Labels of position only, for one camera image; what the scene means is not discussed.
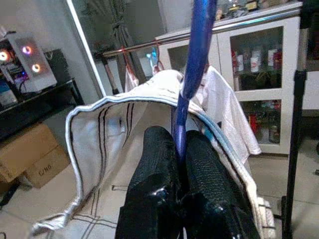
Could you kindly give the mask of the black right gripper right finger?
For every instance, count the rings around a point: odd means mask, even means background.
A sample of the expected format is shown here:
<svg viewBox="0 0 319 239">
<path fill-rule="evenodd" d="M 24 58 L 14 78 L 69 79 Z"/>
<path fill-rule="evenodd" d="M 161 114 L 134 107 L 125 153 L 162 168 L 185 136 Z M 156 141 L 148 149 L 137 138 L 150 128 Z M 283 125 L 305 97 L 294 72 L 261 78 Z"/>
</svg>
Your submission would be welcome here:
<svg viewBox="0 0 319 239">
<path fill-rule="evenodd" d="M 202 133 L 186 134 L 189 191 L 182 200 L 189 239 L 258 239 L 252 208 Z"/>
</svg>

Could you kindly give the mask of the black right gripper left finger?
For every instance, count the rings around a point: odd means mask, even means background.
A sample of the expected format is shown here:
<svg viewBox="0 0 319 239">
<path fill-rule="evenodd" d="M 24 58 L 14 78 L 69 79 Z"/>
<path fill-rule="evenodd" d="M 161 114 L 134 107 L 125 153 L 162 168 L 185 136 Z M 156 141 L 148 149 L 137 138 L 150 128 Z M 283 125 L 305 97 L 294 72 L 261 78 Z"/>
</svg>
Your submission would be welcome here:
<svg viewBox="0 0 319 239">
<path fill-rule="evenodd" d="M 130 180 L 116 228 L 118 239 L 176 239 L 180 188 L 175 143 L 161 126 L 145 130 L 141 159 Z"/>
</svg>

